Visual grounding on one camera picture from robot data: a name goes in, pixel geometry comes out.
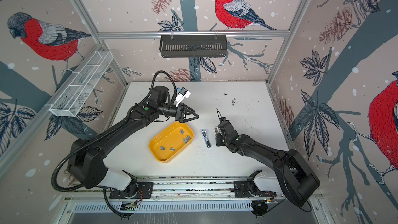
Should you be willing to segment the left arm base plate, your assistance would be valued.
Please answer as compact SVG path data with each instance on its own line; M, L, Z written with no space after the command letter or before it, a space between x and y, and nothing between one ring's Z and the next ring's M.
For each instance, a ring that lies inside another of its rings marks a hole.
M150 199L153 186L153 182L137 182L128 186L124 191L112 189L109 198L112 200Z

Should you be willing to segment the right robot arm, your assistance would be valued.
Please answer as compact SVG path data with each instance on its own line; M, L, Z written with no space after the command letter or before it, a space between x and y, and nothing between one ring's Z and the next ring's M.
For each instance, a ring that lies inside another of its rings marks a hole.
M320 186L320 180L301 154L295 150L274 149L246 134L238 134L230 121L217 112L216 145L232 153L253 158L273 169L286 199L302 207Z

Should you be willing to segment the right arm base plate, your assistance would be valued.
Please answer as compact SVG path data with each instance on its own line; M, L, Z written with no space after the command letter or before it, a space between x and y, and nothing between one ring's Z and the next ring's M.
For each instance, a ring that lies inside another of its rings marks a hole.
M275 198L277 193L273 191L261 191L254 183L248 181L235 181L231 192L235 194L236 198Z

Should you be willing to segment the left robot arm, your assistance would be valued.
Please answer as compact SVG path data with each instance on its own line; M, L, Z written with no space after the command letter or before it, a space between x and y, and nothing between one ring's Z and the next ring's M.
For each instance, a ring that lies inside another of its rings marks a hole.
M153 122L159 122L160 116L173 117L179 123L197 120L199 115L195 110L182 102L189 93L186 88L178 89L174 86L173 94L170 95L168 87L155 86L155 80L152 80L148 94L130 107L121 121L93 138L78 139L72 143L70 153L60 161L51 176L53 189L70 192L94 187L120 191L130 188L134 176L128 172L112 172L105 165L104 159L134 133ZM58 184L58 174L63 166L79 181L77 186L62 187Z

